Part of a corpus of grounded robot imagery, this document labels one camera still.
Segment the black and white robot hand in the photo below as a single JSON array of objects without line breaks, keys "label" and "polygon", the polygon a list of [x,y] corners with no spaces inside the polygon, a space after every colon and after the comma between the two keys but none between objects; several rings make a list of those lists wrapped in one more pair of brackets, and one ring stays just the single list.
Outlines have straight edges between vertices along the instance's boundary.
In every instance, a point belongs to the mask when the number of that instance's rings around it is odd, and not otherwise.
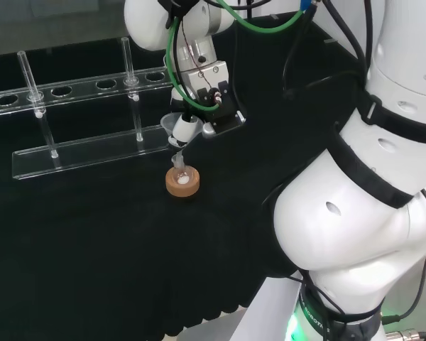
[{"label": "black and white robot hand", "polygon": [[212,139],[245,123],[228,75],[222,61],[186,71],[180,61],[173,64],[171,110],[176,120],[168,134],[170,145],[182,149],[199,134]]}]

